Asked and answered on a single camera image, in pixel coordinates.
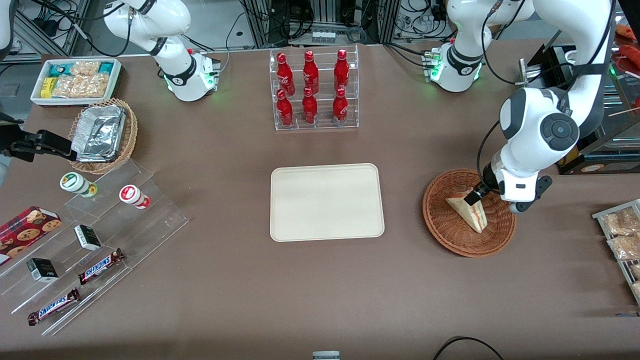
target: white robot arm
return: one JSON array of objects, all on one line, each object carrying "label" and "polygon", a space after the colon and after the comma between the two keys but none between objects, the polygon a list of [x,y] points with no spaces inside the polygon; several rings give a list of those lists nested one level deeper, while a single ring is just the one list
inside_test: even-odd
[{"label": "white robot arm", "polygon": [[[219,63],[201,54],[191,54],[178,35],[191,25],[191,15],[180,0],[126,0],[118,11],[104,18],[109,30],[151,54],[164,72],[175,96],[195,101],[218,86]],[[104,7],[107,14],[122,4],[114,1]]]},{"label": "white robot arm", "polygon": [[0,0],[0,60],[11,50],[13,42],[13,17],[18,10],[17,0]]},{"label": "white robot arm", "polygon": [[538,172],[563,158],[579,139],[579,127],[596,99],[604,71],[585,66],[605,63],[609,46],[609,0],[532,0],[540,17],[570,35],[576,46],[579,75],[568,92],[557,88],[521,88],[500,110],[500,128],[507,144],[493,156],[484,180],[467,197],[472,204],[490,189],[513,202],[521,212],[550,185]]},{"label": "white robot arm", "polygon": [[458,28],[456,41],[431,50],[429,80],[450,92],[470,88],[480,71],[483,37],[485,49],[492,40],[489,26],[526,20],[533,11],[531,0],[450,0],[447,15]]}]

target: wicker basket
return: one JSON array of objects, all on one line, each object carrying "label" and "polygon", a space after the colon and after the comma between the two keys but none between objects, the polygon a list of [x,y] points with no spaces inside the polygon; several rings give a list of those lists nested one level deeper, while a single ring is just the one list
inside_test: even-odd
[{"label": "wicker basket", "polygon": [[[120,99],[109,99],[107,101],[96,102],[95,104],[91,104],[90,107],[107,105],[118,105],[127,111],[125,127],[122,133],[122,141],[120,142],[120,154],[117,159],[111,163],[81,163],[80,161],[69,161],[71,166],[78,171],[89,172],[95,175],[105,174],[121,162],[130,158],[133,148],[136,146],[136,136],[138,135],[138,120],[136,119],[136,114],[133,113],[126,102]],[[74,134],[76,133],[76,126],[78,125],[80,114],[76,116],[76,120],[73,125],[71,125],[71,131],[69,131],[69,135],[67,136],[69,140],[73,140]]]},{"label": "wicker basket", "polygon": [[447,203],[446,198],[453,192],[477,183],[477,172],[464,168],[451,170],[436,177],[422,199],[422,214],[431,234],[447,249],[470,258],[489,256],[502,250],[516,229],[516,216],[496,193],[482,199],[487,226],[481,234]]}]

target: red bottle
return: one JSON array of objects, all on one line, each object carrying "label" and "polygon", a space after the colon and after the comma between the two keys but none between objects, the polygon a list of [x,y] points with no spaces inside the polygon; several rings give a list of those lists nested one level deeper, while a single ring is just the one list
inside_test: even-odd
[{"label": "red bottle", "polygon": [[305,121],[309,125],[314,125],[318,116],[318,103],[314,97],[314,92],[309,86],[305,88],[305,98],[302,99],[302,108],[305,110]]},{"label": "red bottle", "polygon": [[333,100],[333,123],[336,126],[342,126],[347,122],[347,106],[349,103],[344,97],[344,88],[339,88],[335,92],[335,99]]},{"label": "red bottle", "polygon": [[276,56],[278,59],[278,82],[280,88],[283,88],[288,96],[293,96],[296,93],[296,87],[293,85],[293,71],[287,64],[287,57],[283,53],[278,53]]},{"label": "red bottle", "polygon": [[287,94],[282,89],[278,89],[276,94],[278,96],[276,107],[278,108],[278,116],[280,117],[282,126],[291,127],[293,126],[293,108],[287,99]]},{"label": "red bottle", "polygon": [[314,61],[314,52],[305,51],[305,68],[302,70],[305,76],[305,86],[309,86],[314,94],[320,91],[320,77],[318,75],[318,65]]},{"label": "red bottle", "polygon": [[347,88],[349,84],[349,63],[347,63],[347,51],[345,49],[338,50],[338,61],[333,68],[335,90],[340,87]]}]

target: brown table surface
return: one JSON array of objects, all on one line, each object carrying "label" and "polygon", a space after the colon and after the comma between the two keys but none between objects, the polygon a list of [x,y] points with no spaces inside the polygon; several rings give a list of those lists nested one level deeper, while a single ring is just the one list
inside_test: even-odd
[{"label": "brown table surface", "polygon": [[[517,59],[540,44],[496,41],[492,65],[515,79]],[[134,159],[191,221],[53,337],[1,305],[0,358],[310,359],[340,350],[345,360],[431,359],[467,335],[506,359],[638,359],[640,319],[613,317],[637,307],[591,214],[640,197],[640,176],[554,176],[506,249],[452,254],[427,230],[422,194],[438,174],[475,166],[515,88],[484,69],[469,91],[450,94],[384,47],[358,48],[361,125],[332,133],[276,133],[268,51],[233,53],[220,90],[194,103],[167,91],[151,57],[121,58],[118,96],[140,123]],[[33,106],[26,127],[65,135],[77,112]],[[504,142],[492,135],[483,164]],[[382,236],[269,237],[274,169],[368,162],[380,170]],[[52,156],[13,161],[0,220],[32,204],[62,206],[68,170]],[[441,359],[463,356],[493,358],[458,343]]]}]

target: cookie box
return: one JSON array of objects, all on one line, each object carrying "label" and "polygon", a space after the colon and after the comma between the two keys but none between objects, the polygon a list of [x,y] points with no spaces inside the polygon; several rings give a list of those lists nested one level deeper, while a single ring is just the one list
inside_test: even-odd
[{"label": "cookie box", "polygon": [[15,258],[47,233],[62,224],[58,214],[31,206],[0,226],[0,265]]}]

